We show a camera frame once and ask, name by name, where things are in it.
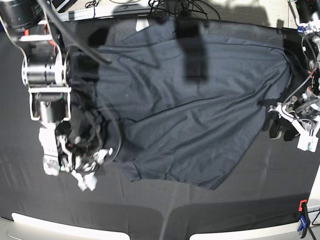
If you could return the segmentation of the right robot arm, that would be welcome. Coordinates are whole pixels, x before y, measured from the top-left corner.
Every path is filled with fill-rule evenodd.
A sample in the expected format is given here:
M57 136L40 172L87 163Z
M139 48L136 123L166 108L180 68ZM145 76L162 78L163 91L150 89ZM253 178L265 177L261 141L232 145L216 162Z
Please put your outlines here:
M30 117L41 124L44 172L69 173L82 191L93 191L95 174L112 150L103 147L102 113L71 88L70 54L60 30L36 0L1 1L0 22L23 54L21 80L28 89Z

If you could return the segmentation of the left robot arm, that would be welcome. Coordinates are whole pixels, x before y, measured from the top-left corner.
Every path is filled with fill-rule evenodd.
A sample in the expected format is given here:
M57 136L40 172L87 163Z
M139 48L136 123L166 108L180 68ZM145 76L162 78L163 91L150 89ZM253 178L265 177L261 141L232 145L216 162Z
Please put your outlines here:
M303 34L301 50L308 60L308 76L285 100L269 107L277 115L269 136L277 139L285 129L286 141L298 138L298 149L314 153L320 131L320 2L290 0L288 4Z

